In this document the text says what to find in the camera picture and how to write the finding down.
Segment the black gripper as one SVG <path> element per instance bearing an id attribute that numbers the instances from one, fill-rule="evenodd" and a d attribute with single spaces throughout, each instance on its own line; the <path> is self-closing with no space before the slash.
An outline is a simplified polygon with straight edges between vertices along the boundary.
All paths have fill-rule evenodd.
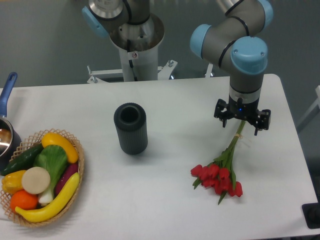
<path id="1" fill-rule="evenodd" d="M 271 122 L 271 111 L 269 109 L 258 110 L 259 98 L 250 103 L 234 101 L 229 98 L 229 102 L 218 99 L 214 117 L 222 122 L 222 127 L 225 128 L 227 121 L 235 118 L 245 120 L 254 126 L 254 135 L 257 136 L 259 131 L 268 130 Z"/>

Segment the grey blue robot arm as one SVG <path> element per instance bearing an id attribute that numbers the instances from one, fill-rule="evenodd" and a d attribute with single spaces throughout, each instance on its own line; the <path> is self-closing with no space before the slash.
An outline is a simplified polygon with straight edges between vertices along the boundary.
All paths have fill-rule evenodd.
<path id="1" fill-rule="evenodd" d="M 267 0 L 221 0 L 219 6 L 225 20 L 215 27 L 198 26 L 189 42 L 195 55 L 230 76 L 229 100 L 217 101 L 214 117 L 223 124 L 235 118 L 256 131 L 268 130 L 271 112 L 258 109 L 268 47 L 257 34 L 272 21 L 272 6 Z M 158 79 L 165 30 L 148 0 L 90 0 L 82 16 L 96 35 L 110 38 L 118 48 L 125 81 Z"/>

